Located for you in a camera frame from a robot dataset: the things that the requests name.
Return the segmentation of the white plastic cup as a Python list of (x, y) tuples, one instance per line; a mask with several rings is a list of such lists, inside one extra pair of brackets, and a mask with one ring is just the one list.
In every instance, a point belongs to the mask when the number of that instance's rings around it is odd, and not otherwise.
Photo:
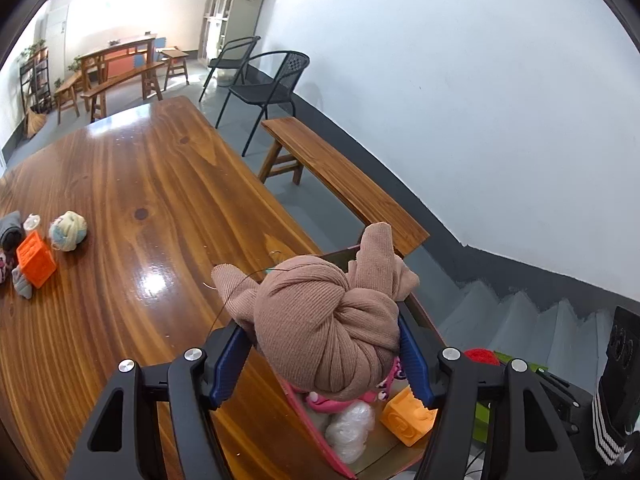
[(26, 234), (35, 232), (39, 229), (41, 218), (39, 214), (29, 214), (23, 222), (23, 229)]

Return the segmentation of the background wooden table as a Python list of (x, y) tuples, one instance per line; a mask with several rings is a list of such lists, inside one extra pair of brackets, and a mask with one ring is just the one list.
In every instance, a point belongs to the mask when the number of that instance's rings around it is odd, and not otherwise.
[(93, 82), (103, 84), (128, 70), (151, 65), (156, 61), (155, 41), (156, 35), (148, 32), (142, 36), (113, 40), (104, 48), (81, 55), (78, 61), (82, 92), (88, 92)]

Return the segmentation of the light orange rubber cube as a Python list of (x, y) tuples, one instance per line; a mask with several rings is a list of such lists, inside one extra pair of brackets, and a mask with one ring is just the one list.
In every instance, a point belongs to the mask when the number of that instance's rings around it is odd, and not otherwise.
[(384, 406), (380, 421), (402, 444), (411, 448), (434, 427), (437, 411), (426, 408), (409, 386)]

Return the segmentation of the pink leopard sock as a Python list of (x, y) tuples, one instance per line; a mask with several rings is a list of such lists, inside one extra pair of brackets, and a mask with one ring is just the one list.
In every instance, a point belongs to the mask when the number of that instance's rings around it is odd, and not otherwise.
[(0, 252), (0, 283), (3, 284), (15, 268), (15, 258), (6, 252)]

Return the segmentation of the small wooden side bench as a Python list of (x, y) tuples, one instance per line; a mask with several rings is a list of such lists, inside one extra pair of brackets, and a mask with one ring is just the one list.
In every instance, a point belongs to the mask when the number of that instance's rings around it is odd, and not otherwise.
[(81, 73), (75, 72), (56, 87), (53, 97), (56, 114), (58, 114), (58, 124), (61, 123), (63, 110), (73, 110), (76, 116), (79, 116), (76, 87), (80, 82)]

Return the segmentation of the red cardboard storage box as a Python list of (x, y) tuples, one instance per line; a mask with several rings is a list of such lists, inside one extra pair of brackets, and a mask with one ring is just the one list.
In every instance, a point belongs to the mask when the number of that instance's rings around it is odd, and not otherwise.
[[(346, 271), (347, 263), (349, 260), (355, 260), (358, 249), (359, 246), (356, 245), (320, 256)], [(407, 298), (406, 306), (416, 319), (416, 324), (434, 332), (438, 342), (444, 344), (436, 326), (415, 294), (411, 294)], [(378, 420), (386, 401), (376, 401), (373, 404), (376, 422), (373, 430), (368, 435), (366, 447), (355, 463), (345, 464), (333, 451), (333, 448), (329, 446), (329, 443), (324, 440), (324, 428), (328, 426), (329, 415), (316, 413), (307, 408), (303, 395), (292, 389), (278, 374), (276, 377), (286, 400), (288, 400), (288, 404), (290, 404), (290, 407), (302, 422), (306, 434), (311, 437), (314, 447), (321, 453), (329, 466), (344, 479), (389, 479), (420, 462), (428, 437), (423, 437), (410, 448), (405, 446)]]

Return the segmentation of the white plastic bag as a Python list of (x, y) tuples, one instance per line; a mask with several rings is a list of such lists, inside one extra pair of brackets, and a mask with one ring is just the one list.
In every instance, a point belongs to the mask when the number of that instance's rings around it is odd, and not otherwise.
[(324, 440), (345, 464), (355, 463), (366, 449), (375, 426), (375, 411), (369, 403), (356, 401), (336, 414), (326, 426)]

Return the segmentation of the cream blue knotted cloth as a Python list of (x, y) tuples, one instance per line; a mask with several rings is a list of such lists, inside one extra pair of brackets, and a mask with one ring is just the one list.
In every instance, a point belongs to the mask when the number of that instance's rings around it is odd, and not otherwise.
[(66, 211), (50, 225), (51, 246), (59, 252), (72, 252), (86, 238), (88, 224), (86, 219), (75, 211)]

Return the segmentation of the black metal chair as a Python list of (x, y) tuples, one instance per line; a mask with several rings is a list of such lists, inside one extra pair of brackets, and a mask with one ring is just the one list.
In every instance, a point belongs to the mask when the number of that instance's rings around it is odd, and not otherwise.
[(204, 98), (204, 94), (210, 80), (214, 76), (215, 70), (237, 70), (238, 72), (242, 72), (241, 66), (250, 58), (256, 44), (258, 44), (258, 41), (261, 39), (261, 36), (247, 36), (226, 42), (216, 58), (211, 58), (207, 63), (209, 72), (198, 100), (201, 101)]
[[(249, 84), (246, 82), (238, 83), (242, 70), (245, 70), (250, 66), (251, 62), (261, 60), (262, 58), (273, 58), (274, 56), (276, 58), (280, 56), (282, 60), (276, 73), (270, 77), (268, 82), (250, 82)], [(250, 142), (252, 142), (262, 118), (268, 118), (268, 108), (270, 105), (290, 104), (292, 108), (292, 115), (296, 116), (296, 106), (293, 100), (294, 90), (300, 77), (303, 75), (304, 70), (306, 70), (309, 65), (310, 57), (303, 52), (294, 50), (262, 52), (252, 55), (241, 63), (238, 72), (232, 80), (232, 84), (229, 86), (228, 94), (224, 99), (224, 104), (222, 104), (215, 127), (219, 126), (221, 118), (224, 116), (224, 110), (232, 96), (236, 96), (245, 104), (259, 107), (260, 112), (243, 146), (241, 152), (242, 157), (246, 155), (246, 152), (250, 147)]]

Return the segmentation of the grey knit beanie bundle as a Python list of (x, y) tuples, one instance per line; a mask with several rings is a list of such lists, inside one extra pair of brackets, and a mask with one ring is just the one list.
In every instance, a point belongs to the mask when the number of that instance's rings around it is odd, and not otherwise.
[(23, 243), (25, 231), (21, 213), (14, 210), (0, 219), (0, 246), (2, 252), (14, 254)]

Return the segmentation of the tan knotted cloth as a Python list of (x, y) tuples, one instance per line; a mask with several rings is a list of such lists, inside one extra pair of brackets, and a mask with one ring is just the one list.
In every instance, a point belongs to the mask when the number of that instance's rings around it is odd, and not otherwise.
[(292, 386), (355, 400), (388, 375), (399, 353), (398, 304), (420, 283), (394, 251), (392, 228), (367, 226), (346, 271), (318, 256), (277, 264), (256, 282), (232, 264), (212, 280), (224, 308)]

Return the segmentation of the grey metal cabinet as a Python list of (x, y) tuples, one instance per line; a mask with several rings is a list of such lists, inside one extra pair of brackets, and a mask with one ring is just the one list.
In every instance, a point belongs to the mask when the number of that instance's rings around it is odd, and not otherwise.
[(208, 63), (229, 41), (253, 36), (264, 0), (206, 0), (198, 59)]

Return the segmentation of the red yarn ball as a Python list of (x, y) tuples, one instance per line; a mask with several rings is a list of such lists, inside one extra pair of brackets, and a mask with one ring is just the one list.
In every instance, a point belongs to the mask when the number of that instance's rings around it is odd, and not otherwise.
[(500, 360), (498, 359), (498, 356), (496, 356), (494, 352), (488, 349), (483, 349), (483, 348), (469, 349), (469, 350), (465, 350), (464, 354), (467, 358), (469, 358), (473, 362), (492, 365), (492, 366), (500, 365)]

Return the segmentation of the wooden bench beside table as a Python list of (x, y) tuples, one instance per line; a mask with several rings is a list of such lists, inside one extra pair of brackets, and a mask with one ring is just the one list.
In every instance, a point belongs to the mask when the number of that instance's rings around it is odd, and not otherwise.
[(366, 226), (388, 223), (398, 255), (409, 255), (430, 237), (392, 196), (297, 118), (267, 119), (262, 128), (273, 142), (260, 167), (259, 180), (290, 172), (292, 182), (299, 184), (303, 172), (311, 172)]

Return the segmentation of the far black metal chair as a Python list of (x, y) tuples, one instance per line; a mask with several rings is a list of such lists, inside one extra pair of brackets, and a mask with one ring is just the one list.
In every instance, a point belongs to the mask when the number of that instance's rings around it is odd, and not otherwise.
[(204, 98), (204, 94), (210, 80), (214, 76), (215, 70), (237, 70), (238, 72), (242, 72), (241, 66), (250, 58), (256, 44), (258, 44), (258, 41), (261, 39), (261, 36), (247, 36), (226, 42), (216, 58), (211, 58), (207, 63), (209, 72), (198, 100), (201, 101)]

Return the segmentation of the black plant shelf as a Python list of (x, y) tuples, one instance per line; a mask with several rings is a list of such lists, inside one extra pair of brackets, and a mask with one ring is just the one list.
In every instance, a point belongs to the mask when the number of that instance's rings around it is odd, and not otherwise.
[(52, 108), (49, 49), (42, 41), (27, 48), (18, 66), (23, 112), (48, 114)]

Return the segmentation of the wooden stool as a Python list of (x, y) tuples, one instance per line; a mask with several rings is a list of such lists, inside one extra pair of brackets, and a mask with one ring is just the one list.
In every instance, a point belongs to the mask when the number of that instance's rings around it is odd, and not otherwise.
[(166, 65), (164, 90), (167, 90), (168, 81), (175, 77), (183, 76), (186, 84), (189, 84), (188, 66), (186, 66), (188, 57), (189, 55), (178, 47), (160, 49), (160, 59)]

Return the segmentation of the straw broom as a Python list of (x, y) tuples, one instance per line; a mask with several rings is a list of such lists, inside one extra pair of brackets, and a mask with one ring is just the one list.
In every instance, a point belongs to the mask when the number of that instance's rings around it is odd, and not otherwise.
[(26, 112), (25, 120), (26, 120), (25, 136), (27, 139), (32, 139), (46, 124), (47, 115), (42, 113), (37, 113), (31, 108), (29, 108)]

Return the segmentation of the small grey sock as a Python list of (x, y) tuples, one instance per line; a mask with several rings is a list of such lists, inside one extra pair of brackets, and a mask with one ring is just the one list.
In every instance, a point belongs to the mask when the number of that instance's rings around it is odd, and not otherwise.
[(12, 284), (18, 296), (25, 299), (32, 298), (32, 284), (29, 283), (19, 266), (12, 270)]

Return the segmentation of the dark orange rubber cube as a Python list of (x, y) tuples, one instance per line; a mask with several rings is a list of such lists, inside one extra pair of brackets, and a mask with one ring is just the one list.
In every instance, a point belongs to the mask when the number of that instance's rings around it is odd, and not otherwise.
[(35, 288), (40, 288), (56, 271), (51, 249), (37, 231), (26, 235), (16, 255), (22, 274)]

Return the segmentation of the near black metal chair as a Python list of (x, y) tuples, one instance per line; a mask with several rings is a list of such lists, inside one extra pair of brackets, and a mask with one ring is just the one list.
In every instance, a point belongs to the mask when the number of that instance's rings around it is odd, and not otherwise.
[[(268, 82), (250, 82), (249, 84), (246, 82), (238, 83), (242, 70), (245, 70), (250, 66), (251, 62), (261, 60), (262, 58), (273, 58), (274, 56), (276, 58), (280, 56), (282, 60), (276, 73), (270, 77)], [(219, 126), (221, 118), (224, 116), (224, 110), (232, 96), (236, 96), (245, 104), (259, 107), (260, 112), (243, 146), (241, 152), (242, 157), (246, 155), (246, 152), (250, 147), (250, 142), (252, 142), (262, 118), (268, 118), (268, 108), (270, 105), (290, 104), (292, 108), (292, 115), (296, 116), (296, 106), (293, 100), (294, 90), (300, 77), (303, 75), (304, 70), (306, 70), (309, 65), (310, 57), (303, 52), (294, 50), (262, 52), (252, 55), (241, 63), (238, 72), (232, 80), (232, 84), (229, 86), (228, 94), (224, 99), (224, 104), (222, 104), (215, 127)]]

